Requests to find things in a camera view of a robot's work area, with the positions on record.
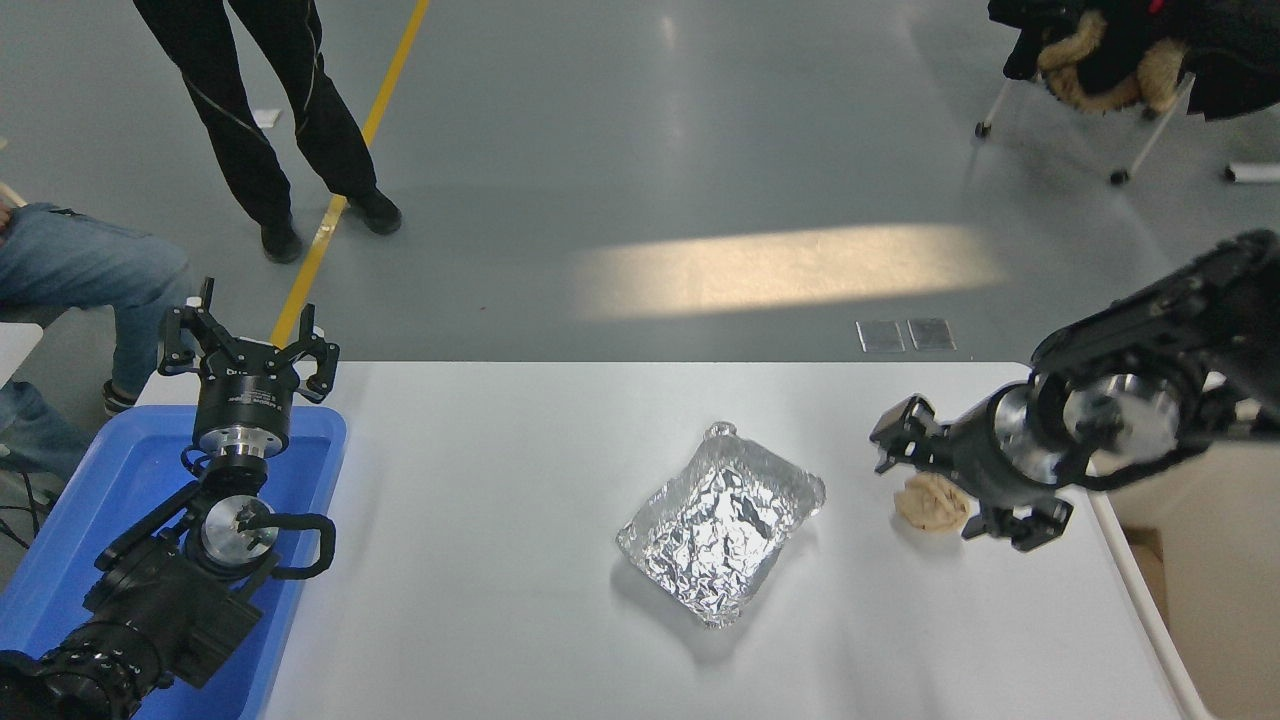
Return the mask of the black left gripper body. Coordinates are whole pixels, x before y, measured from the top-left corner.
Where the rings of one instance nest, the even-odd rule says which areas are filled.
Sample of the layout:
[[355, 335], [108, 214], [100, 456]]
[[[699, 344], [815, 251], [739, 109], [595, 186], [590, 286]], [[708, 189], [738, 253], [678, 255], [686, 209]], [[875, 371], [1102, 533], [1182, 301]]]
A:
[[218, 351], [201, 359], [200, 392], [195, 415], [195, 437], [205, 437], [229, 427], [250, 427], [285, 437], [291, 429], [293, 395], [300, 378], [280, 361], [268, 368], [275, 352], [264, 345], [242, 350], [243, 366], [236, 356]]

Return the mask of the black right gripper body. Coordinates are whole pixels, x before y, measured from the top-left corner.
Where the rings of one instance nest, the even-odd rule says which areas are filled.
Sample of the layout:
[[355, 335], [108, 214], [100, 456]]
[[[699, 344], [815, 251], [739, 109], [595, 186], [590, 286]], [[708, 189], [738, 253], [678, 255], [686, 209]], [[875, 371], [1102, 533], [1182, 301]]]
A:
[[1025, 395], [993, 395], [952, 423], [945, 436], [956, 484], [984, 506], [1018, 507], [1043, 496], [1043, 457], [1027, 424]]

